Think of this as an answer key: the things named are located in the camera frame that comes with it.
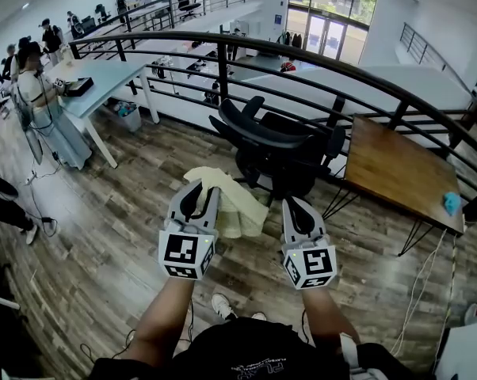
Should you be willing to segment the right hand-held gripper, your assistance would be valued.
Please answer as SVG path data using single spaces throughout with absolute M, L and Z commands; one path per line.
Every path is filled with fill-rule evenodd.
M 304 199 L 287 196 L 282 202 L 282 265 L 297 290 L 325 287 L 337 275 L 335 246 L 322 215 Z

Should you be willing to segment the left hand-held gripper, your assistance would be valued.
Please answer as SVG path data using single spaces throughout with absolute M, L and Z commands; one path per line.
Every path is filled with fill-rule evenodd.
M 158 262 L 170 277 L 200 280 L 215 255 L 220 189 L 210 188 L 203 210 L 195 215 L 201 179 L 180 188 L 170 201 L 164 230 L 159 231 Z

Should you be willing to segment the pale yellow clothes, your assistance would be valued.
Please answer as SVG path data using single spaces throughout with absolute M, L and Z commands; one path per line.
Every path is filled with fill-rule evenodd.
M 197 210 L 202 211 L 210 188 L 221 190 L 215 229 L 224 238 L 258 237 L 269 209 L 253 194 L 236 182 L 229 174 L 218 168 L 196 167 L 184 178 L 188 182 L 201 179 L 202 192 L 197 201 Z

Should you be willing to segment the black office chair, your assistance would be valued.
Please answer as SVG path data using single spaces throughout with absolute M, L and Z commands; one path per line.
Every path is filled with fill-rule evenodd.
M 257 119 L 264 101 L 255 96 L 238 109 L 227 98 L 210 123 L 237 149 L 235 163 L 242 174 L 237 182 L 267 191 L 267 204 L 286 195 L 304 197 L 316 180 L 330 175 L 330 162 L 344 146 L 345 129 L 322 130 L 276 112 Z

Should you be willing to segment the person's left forearm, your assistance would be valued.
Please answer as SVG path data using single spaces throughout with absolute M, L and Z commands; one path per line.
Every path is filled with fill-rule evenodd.
M 195 282 L 170 277 L 141 317 L 125 359 L 163 367 L 181 338 Z

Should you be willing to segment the person's right forearm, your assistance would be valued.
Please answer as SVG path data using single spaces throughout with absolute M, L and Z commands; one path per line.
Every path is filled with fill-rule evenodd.
M 339 353 L 341 333 L 350 336 L 356 344 L 361 343 L 356 329 L 325 287 L 304 289 L 301 295 L 311 336 L 317 348 Z

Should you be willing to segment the person's left white shoe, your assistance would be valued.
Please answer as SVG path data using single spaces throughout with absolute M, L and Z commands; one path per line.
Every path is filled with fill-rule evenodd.
M 228 299 L 223 294 L 215 293 L 212 296 L 211 302 L 215 313 L 225 321 L 229 321 L 237 317 Z

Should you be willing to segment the grey bin with bottles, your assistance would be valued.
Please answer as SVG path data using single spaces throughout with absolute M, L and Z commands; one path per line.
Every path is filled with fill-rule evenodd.
M 139 106 L 134 102 L 118 101 L 113 111 L 118 115 L 120 122 L 130 131 L 135 132 L 141 127 Z

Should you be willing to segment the brown wooden table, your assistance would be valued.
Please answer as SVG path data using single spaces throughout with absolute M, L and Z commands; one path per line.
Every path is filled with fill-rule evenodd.
M 402 256 L 436 231 L 464 234 L 463 212 L 445 209 L 445 195 L 458 192 L 450 163 L 395 130 L 355 116 L 340 188 L 323 218 L 338 224 L 357 212 L 354 201 L 371 206 L 379 216 L 348 226 Z

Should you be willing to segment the person's black shirt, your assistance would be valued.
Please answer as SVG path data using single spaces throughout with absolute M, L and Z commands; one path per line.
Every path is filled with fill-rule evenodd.
M 289 325 L 239 317 L 205 329 L 163 367 L 101 358 L 89 380 L 415 380 L 383 346 L 340 339 L 334 354 Z

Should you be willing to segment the black curved metal railing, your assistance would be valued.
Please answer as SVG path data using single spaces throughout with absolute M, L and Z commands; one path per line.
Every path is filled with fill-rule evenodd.
M 235 63 L 227 58 L 227 46 L 257 48 L 262 53 L 291 55 L 314 70 L 321 70 L 330 76 L 325 82 L 312 81 L 296 75 L 295 72 L 270 70 L 264 66 L 238 63 L 243 69 L 252 70 L 263 76 L 271 76 L 277 83 L 274 87 L 257 82 L 240 81 L 229 75 Z M 128 55 L 147 55 L 146 66 L 151 70 L 163 70 L 168 74 L 164 83 L 176 89 L 189 89 L 210 93 L 210 89 L 189 82 L 178 82 L 175 74 L 205 77 L 205 73 L 191 65 L 177 65 L 175 59 L 190 59 L 193 62 L 210 62 L 217 70 L 209 78 L 219 85 L 220 99 L 246 103 L 246 94 L 264 94 L 265 97 L 279 99 L 280 104 L 263 103 L 262 110 L 295 120 L 319 130 L 330 130 L 339 122 L 348 129 L 352 124 L 351 115 L 345 113 L 346 105 L 351 105 L 354 113 L 370 120 L 379 120 L 390 129 L 399 128 L 403 135 L 419 136 L 434 147 L 438 155 L 453 156 L 465 164 L 475 174 L 477 165 L 456 151 L 452 142 L 443 142 L 438 137 L 446 134 L 449 139 L 464 141 L 477 153 L 477 140 L 454 119 L 450 111 L 440 111 L 427 101 L 415 96 L 385 78 L 361 70 L 355 66 L 341 64 L 334 59 L 319 59 L 314 54 L 297 48 L 263 40 L 227 36 L 208 32 L 136 32 L 103 35 L 71 42 L 75 59 L 126 61 Z M 477 193 L 477 185 L 462 173 L 456 175 L 458 181 Z M 465 201 L 464 216 L 470 222 L 477 221 L 477 194 Z

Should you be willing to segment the blue cloth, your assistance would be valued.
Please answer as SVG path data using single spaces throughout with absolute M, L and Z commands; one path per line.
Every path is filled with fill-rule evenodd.
M 449 216 L 454 216 L 461 207 L 461 198 L 455 192 L 447 192 L 443 196 L 443 206 Z

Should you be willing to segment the white table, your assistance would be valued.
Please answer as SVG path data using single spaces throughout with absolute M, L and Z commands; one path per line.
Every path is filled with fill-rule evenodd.
M 90 116 L 109 99 L 115 90 L 125 86 L 128 82 L 139 78 L 141 90 L 150 110 L 152 120 L 159 122 L 158 112 L 155 109 L 152 92 L 147 81 L 145 66 L 139 63 L 106 60 L 71 59 L 58 63 L 48 71 L 48 77 L 72 82 L 79 78 L 91 78 L 93 85 L 80 97 L 64 97 L 63 109 L 73 124 L 80 130 L 86 131 L 105 160 L 112 168 L 117 167 L 116 160 L 97 133 Z

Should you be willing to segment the black box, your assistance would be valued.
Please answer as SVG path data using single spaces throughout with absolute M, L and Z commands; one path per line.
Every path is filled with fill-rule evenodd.
M 66 97 L 81 97 L 93 86 L 92 78 L 79 78 L 76 81 L 65 82 Z

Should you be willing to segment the dark coats on rack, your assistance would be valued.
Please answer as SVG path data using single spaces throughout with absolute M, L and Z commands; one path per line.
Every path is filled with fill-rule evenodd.
M 279 39 L 281 44 L 301 49 L 303 46 L 303 35 L 299 33 L 284 32 Z

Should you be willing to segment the glass double door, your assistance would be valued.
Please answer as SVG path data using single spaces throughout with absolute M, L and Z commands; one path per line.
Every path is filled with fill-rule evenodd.
M 339 60 L 347 25 L 324 17 L 310 15 L 305 49 L 309 52 Z

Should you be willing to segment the black straight balcony railing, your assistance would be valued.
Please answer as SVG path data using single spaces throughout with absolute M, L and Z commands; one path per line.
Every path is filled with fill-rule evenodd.
M 220 10 L 256 2 L 258 0 L 197 0 L 201 7 L 196 10 L 196 16 L 186 21 L 180 21 L 177 10 L 177 0 L 154 0 L 145 6 L 138 3 L 128 6 L 124 14 L 126 22 L 120 23 L 119 16 L 110 17 L 86 30 L 83 35 L 69 43 L 71 54 L 75 59 L 110 60 L 116 56 L 113 52 L 114 43 L 104 40 L 105 37 L 130 32 L 161 32 L 172 30 L 193 18 L 203 17 Z

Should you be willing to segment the white cabinet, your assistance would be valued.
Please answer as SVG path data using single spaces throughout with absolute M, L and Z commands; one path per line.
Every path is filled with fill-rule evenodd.
M 477 323 L 450 329 L 436 380 L 477 380 Z

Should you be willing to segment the black short balcony railing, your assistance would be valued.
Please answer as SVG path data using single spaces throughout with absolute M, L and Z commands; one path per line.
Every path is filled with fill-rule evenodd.
M 471 93 L 462 78 L 444 57 L 407 23 L 403 26 L 399 42 L 401 50 L 406 52 L 408 57 L 414 60 L 414 63 L 439 70 L 459 84 L 467 93 Z

